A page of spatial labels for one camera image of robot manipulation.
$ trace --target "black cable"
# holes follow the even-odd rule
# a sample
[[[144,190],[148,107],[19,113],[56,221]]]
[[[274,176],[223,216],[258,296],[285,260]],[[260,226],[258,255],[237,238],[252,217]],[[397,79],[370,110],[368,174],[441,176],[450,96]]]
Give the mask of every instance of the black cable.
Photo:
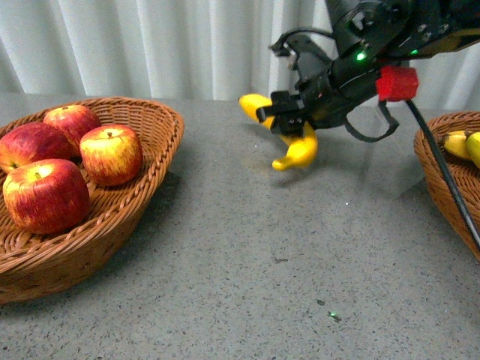
[[[281,42],[284,43],[285,41],[287,41],[287,39],[290,36],[292,36],[294,34],[298,34],[299,32],[313,32],[315,34],[323,35],[323,36],[326,36],[327,38],[331,38],[331,39],[335,40],[335,36],[331,32],[322,30],[321,28],[314,28],[313,26],[301,26],[301,27],[298,27],[298,28],[292,28],[289,31],[284,32],[280,36],[278,41],[281,40]]]
[[[445,179],[445,182],[447,183],[448,188],[450,189],[450,193],[453,196],[453,200],[457,204],[458,210],[460,211],[463,219],[465,220],[465,223],[468,226],[470,234],[472,235],[472,238],[475,241],[477,248],[480,250],[479,232],[477,231],[475,223],[473,222],[472,216],[470,215],[470,212],[467,206],[465,205],[464,198],[461,196],[461,193],[458,190],[457,185],[455,184],[455,181],[452,177],[452,174],[450,173],[450,170],[447,166],[445,158],[443,157],[442,151],[440,150],[437,142],[435,141],[434,135],[431,133],[430,129],[428,128],[428,125],[423,119],[422,114],[419,112],[419,109],[417,109],[417,106],[411,100],[406,100],[406,105],[408,105],[408,107],[412,111],[412,114],[415,116],[415,119],[418,122],[418,125],[420,125],[420,128],[423,130],[425,137],[427,138],[428,144],[430,145],[430,148],[433,152],[433,156],[435,157],[436,163],[438,164],[439,168],[442,170],[443,178]]]
[[[284,32],[273,45],[269,46],[269,48],[277,53],[277,55],[282,54],[282,56],[287,56],[288,52],[286,52],[284,49],[285,41],[287,41],[290,36],[298,34],[299,32],[312,32],[314,34],[323,35],[327,38],[335,40],[335,36],[331,32],[322,30],[321,28],[314,28],[313,26],[301,26]]]

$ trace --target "toy banana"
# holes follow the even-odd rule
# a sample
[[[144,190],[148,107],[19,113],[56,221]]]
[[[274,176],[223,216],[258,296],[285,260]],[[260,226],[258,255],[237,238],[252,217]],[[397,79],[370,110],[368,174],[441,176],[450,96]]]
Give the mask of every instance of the toy banana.
[[[480,168],[480,132],[467,134],[466,150],[468,151],[473,163]]]
[[[469,152],[467,151],[467,131],[456,130],[447,133],[442,138],[443,148],[459,158],[465,160],[472,160]]]
[[[238,102],[244,112],[257,123],[260,122],[257,118],[257,109],[272,105],[272,100],[261,94],[243,95],[238,99]],[[261,125],[270,130],[272,122],[273,117],[268,117]],[[288,145],[288,150],[284,157],[275,159],[271,163],[275,170],[284,171],[292,167],[305,168],[315,160],[318,138],[315,130],[307,122],[304,125],[303,137],[280,135],[280,138]]]

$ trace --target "brown wicker basket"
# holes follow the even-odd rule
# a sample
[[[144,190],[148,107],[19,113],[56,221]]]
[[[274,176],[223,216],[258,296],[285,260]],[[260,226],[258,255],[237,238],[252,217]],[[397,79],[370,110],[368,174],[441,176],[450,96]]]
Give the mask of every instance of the brown wicker basket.
[[[480,131],[480,112],[453,112],[433,118],[427,124],[437,143],[440,144],[441,137],[450,131]],[[458,211],[423,131],[419,130],[415,134],[413,147],[425,172],[427,189],[433,201],[455,232],[473,252],[475,258],[480,261],[480,251]],[[480,230],[480,169],[471,161],[462,160],[449,154],[441,145],[440,148],[477,229]]]
[[[69,104],[83,104],[94,110],[102,124],[132,127],[142,143],[143,168],[126,184],[101,187],[89,181],[79,163],[91,194],[91,211],[79,226],[57,236],[19,230],[1,196],[0,305],[66,290],[104,265],[134,231],[182,141],[185,126],[182,117],[157,101],[101,97]],[[0,137],[19,125],[41,121],[51,109],[0,128]],[[6,175],[0,173],[2,186]]]

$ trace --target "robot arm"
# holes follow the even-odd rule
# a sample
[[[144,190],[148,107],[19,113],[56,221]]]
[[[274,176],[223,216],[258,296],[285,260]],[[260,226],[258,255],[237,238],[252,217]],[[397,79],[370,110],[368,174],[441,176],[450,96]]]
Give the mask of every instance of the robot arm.
[[[276,56],[288,57],[298,74],[296,94],[275,91],[272,105],[258,111],[260,121],[274,116],[271,132],[302,135],[305,122],[314,129],[345,125],[356,132],[347,114],[379,94],[383,69],[394,68],[397,81],[415,93],[412,59],[428,59],[437,53],[462,50],[480,41],[480,4],[476,0],[326,0],[333,33],[315,28],[296,28],[270,46]],[[338,57],[331,59],[305,33],[315,32],[334,39]],[[409,100],[392,97],[387,100]],[[389,116],[384,99],[379,105],[393,133],[398,124]]]

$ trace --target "green led light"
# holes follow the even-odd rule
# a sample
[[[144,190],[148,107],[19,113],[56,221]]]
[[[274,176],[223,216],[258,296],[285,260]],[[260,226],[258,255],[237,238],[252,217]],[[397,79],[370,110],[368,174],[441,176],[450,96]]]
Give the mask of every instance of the green led light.
[[[365,59],[367,57],[367,54],[365,51],[359,52],[357,55],[357,62],[360,62],[361,60]]]

